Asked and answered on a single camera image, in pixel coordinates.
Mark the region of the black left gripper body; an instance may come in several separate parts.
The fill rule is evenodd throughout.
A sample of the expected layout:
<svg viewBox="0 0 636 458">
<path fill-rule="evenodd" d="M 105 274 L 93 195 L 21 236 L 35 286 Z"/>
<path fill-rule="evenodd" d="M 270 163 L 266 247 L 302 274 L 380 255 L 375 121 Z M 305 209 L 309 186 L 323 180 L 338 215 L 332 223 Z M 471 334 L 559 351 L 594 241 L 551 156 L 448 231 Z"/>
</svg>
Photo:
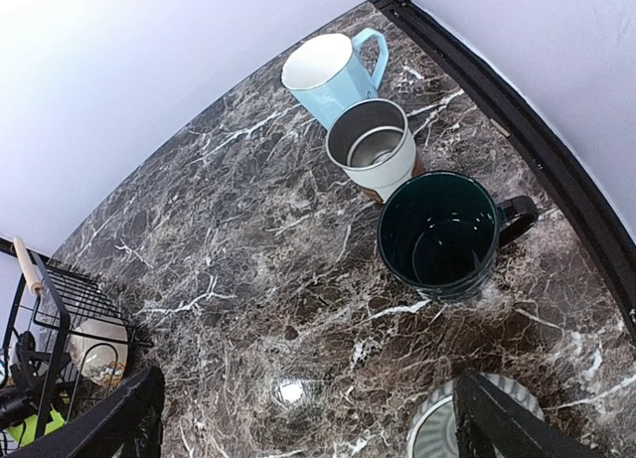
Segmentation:
<svg viewBox="0 0 636 458">
<path fill-rule="evenodd" d="M 49 354 L 36 350 L 36 339 L 31 332 L 18 336 L 17 362 L 10 367 L 13 385 L 1 389 L 1 428 L 16 426 L 39 410 L 46 376 L 40 367 Z"/>
</svg>

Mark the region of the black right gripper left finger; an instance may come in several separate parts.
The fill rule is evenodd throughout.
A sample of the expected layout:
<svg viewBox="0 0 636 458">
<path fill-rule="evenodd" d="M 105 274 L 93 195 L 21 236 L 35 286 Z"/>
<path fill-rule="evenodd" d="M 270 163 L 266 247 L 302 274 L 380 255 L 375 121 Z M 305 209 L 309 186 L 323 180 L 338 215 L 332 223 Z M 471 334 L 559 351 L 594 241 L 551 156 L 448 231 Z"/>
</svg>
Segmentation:
<svg viewBox="0 0 636 458">
<path fill-rule="evenodd" d="M 79 418 L 13 452 L 13 457 L 159 457 L 165 379 L 149 367 Z"/>
</svg>

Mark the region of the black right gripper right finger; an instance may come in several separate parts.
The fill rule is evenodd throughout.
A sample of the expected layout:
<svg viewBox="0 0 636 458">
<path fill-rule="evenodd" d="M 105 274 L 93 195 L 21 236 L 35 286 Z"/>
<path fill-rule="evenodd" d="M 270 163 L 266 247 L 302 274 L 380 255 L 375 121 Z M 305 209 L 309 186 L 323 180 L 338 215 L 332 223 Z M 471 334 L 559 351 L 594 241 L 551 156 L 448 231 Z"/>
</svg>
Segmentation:
<svg viewBox="0 0 636 458">
<path fill-rule="evenodd" d="M 467 370 L 453 387 L 458 455 L 465 457 L 596 457 L 547 425 L 481 374 Z"/>
</svg>

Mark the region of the striped round mug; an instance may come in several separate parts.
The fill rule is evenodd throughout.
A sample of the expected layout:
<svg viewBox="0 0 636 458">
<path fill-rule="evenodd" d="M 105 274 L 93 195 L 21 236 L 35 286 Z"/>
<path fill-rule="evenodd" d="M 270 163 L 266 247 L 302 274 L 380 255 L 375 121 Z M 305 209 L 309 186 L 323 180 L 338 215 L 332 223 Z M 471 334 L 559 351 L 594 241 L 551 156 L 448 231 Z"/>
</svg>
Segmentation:
<svg viewBox="0 0 636 458">
<path fill-rule="evenodd" d="M 482 373 L 488 381 L 507 393 L 536 418 L 545 419 L 538 399 L 513 379 Z M 406 457 L 458 457 L 456 421 L 453 407 L 455 380 L 437 388 L 417 409 L 406 439 Z"/>
</svg>

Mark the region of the dark green mug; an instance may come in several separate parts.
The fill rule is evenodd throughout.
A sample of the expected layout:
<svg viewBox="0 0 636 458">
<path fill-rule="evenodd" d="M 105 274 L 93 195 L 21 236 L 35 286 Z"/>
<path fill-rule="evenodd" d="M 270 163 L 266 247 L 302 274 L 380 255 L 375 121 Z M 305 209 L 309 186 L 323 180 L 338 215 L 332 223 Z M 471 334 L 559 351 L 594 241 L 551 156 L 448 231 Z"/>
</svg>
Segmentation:
<svg viewBox="0 0 636 458">
<path fill-rule="evenodd" d="M 433 171 L 406 181 L 386 201 L 377 244 L 388 270 L 420 297 L 460 302 L 479 294 L 499 248 L 538 217 L 529 196 L 498 203 L 471 177 Z"/>
</svg>

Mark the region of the white steel tumbler cup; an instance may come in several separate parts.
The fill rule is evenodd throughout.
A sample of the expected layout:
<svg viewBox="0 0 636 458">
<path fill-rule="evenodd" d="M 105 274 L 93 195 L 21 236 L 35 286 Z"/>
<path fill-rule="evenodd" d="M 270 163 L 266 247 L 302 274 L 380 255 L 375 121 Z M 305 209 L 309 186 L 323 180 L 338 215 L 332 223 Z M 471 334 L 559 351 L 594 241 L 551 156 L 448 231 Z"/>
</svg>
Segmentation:
<svg viewBox="0 0 636 458">
<path fill-rule="evenodd" d="M 328 131 L 325 150 L 379 204 L 424 172 L 406 113 L 385 98 L 363 100 L 345 110 Z"/>
</svg>

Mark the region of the light blue faceted mug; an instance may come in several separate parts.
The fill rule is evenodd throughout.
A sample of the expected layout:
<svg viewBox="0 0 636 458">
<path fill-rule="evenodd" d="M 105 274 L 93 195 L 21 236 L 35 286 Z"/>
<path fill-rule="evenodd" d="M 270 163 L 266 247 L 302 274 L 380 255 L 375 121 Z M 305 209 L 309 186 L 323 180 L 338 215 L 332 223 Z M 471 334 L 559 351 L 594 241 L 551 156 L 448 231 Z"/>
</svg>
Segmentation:
<svg viewBox="0 0 636 458">
<path fill-rule="evenodd" d="M 375 40 L 379 54 L 368 70 L 361 58 L 362 46 Z M 325 128 L 350 106 L 377 98 L 390 59 L 385 36 L 366 28 L 350 38 L 324 34 L 310 39 L 285 61 L 281 82 L 301 105 Z"/>
</svg>

